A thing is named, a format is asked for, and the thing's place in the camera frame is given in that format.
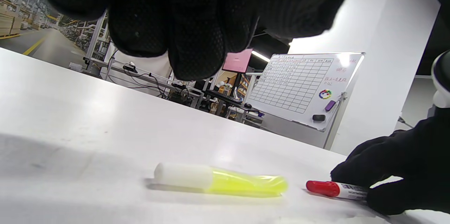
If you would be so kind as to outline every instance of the white table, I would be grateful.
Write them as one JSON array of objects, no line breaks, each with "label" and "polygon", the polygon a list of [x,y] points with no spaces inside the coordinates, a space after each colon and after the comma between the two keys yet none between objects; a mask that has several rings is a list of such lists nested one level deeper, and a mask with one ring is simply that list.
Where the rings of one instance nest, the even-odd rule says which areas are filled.
[{"label": "white table", "polygon": [[[0,49],[0,62],[2,223],[387,223],[304,190],[328,180],[342,155],[11,51]],[[280,174],[290,187],[265,199],[148,189],[163,161]],[[390,222],[450,217],[415,211]]]}]

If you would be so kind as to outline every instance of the yellow floor line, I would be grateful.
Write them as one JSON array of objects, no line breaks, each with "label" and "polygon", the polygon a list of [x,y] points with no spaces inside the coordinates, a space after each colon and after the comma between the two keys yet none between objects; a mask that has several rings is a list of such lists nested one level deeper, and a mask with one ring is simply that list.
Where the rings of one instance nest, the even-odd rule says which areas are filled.
[{"label": "yellow floor line", "polygon": [[16,38],[16,37],[19,37],[19,36],[22,36],[22,35],[27,35],[27,34],[35,33],[35,32],[39,32],[39,31],[34,31],[34,32],[29,32],[29,33],[19,33],[19,34],[12,35],[12,36],[1,37],[0,40],[7,39],[7,38]]},{"label": "yellow floor line", "polygon": [[13,36],[1,37],[0,39],[16,38],[16,37],[19,37],[19,36],[20,36],[20,34],[17,34],[17,35],[13,35]]},{"label": "yellow floor line", "polygon": [[44,42],[44,40],[47,38],[47,35],[45,35],[43,38],[41,38],[38,42],[36,42],[36,44],[34,44],[34,45],[32,45],[28,50],[26,50],[25,52],[24,52],[24,55],[28,55],[28,54],[30,54],[33,50],[35,50],[36,49],[36,47],[38,46],[38,45],[40,45],[42,42]]}]

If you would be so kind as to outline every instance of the grid chart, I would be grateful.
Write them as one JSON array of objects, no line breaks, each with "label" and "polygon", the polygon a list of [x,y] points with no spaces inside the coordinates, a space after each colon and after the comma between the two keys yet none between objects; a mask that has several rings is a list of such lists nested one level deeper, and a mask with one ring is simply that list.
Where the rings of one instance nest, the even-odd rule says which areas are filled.
[{"label": "grid chart", "polygon": [[333,59],[272,58],[251,99],[297,113],[305,113]]}]

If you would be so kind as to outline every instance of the red marker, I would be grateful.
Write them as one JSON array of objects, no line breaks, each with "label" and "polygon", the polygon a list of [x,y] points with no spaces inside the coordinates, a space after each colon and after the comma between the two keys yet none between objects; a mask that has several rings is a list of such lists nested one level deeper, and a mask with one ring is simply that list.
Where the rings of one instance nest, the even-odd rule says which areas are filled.
[{"label": "red marker", "polygon": [[308,181],[307,189],[310,192],[322,194],[327,197],[351,200],[365,200],[367,196],[367,189],[361,186],[336,182]]}]

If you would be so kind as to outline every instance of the computer monitor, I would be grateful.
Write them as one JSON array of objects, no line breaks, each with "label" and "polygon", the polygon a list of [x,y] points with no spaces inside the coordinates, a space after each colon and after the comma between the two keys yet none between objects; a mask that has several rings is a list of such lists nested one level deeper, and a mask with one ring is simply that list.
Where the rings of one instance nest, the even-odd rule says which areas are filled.
[{"label": "computer monitor", "polygon": [[252,49],[245,49],[244,51],[238,53],[229,52],[225,58],[225,63],[222,70],[235,73],[245,73],[247,71],[247,67],[249,66],[250,57],[252,57]]}]

